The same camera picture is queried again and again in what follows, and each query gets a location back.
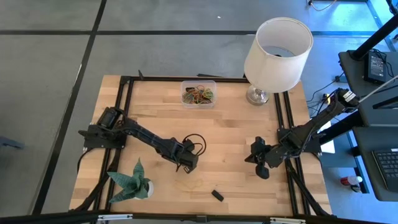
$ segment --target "white lampshade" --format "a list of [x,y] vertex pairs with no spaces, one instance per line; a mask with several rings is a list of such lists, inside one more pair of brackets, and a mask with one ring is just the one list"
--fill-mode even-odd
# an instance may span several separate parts
[[286,17],[270,19],[257,30],[244,73],[259,90],[287,91],[300,81],[312,45],[311,31],[302,22]]

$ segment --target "artificial plant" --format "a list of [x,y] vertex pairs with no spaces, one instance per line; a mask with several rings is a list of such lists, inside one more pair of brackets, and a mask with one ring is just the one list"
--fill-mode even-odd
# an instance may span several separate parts
[[123,188],[109,201],[110,203],[121,202],[134,197],[139,199],[148,197],[148,183],[150,180],[144,178],[144,168],[140,159],[138,159],[131,177],[118,172],[108,172],[108,175]]

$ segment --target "wooden tabletop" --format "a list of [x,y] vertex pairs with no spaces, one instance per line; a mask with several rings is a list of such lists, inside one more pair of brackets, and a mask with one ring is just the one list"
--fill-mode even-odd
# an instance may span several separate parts
[[[120,76],[103,78],[95,106],[93,122],[107,106],[114,106]],[[292,215],[285,165],[270,169],[267,180],[255,173],[255,164],[244,162],[256,136],[267,144],[277,144],[278,129],[275,99],[270,95],[263,106],[246,101],[248,83],[217,83],[217,101],[212,109],[187,109],[180,102],[180,82],[134,82],[128,116],[162,138],[181,141],[191,133],[207,141],[206,152],[199,157],[190,174],[175,172],[175,164],[161,158],[153,148],[132,136],[122,150],[118,172],[131,175],[141,158],[145,177],[154,183],[154,194],[144,200],[126,200],[112,204],[112,212],[169,213],[208,215]],[[307,104],[301,82],[289,91],[295,125],[308,121]],[[287,117],[281,95],[284,122]],[[94,149],[81,161],[70,208],[76,208],[88,196],[99,179],[104,149]],[[331,212],[322,169],[312,154],[301,155],[305,183],[315,200]],[[121,190],[115,187],[115,193]],[[211,192],[217,190],[224,201]],[[108,185],[105,186],[100,208]],[[302,201],[296,186],[298,207]]]

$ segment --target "black desk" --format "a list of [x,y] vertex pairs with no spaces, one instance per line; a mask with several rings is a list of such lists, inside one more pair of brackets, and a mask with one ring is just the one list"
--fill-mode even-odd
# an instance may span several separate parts
[[[398,52],[385,53],[387,55],[387,61],[392,65],[394,74],[398,75]],[[351,59],[348,52],[340,52],[338,56],[340,58],[340,65],[346,75],[348,85],[353,93],[358,96],[364,96],[377,88],[377,85],[363,80],[362,77],[365,72],[363,61]],[[392,98],[393,96],[398,96],[398,87],[370,96],[360,104],[356,112],[324,130],[322,133],[326,135],[320,139],[320,142],[328,142],[351,130],[353,127],[398,127],[398,110],[373,109],[374,104]]]
[[373,150],[398,148],[398,128],[353,128],[353,132],[376,198],[382,201],[398,202],[398,193],[386,189],[371,153]]

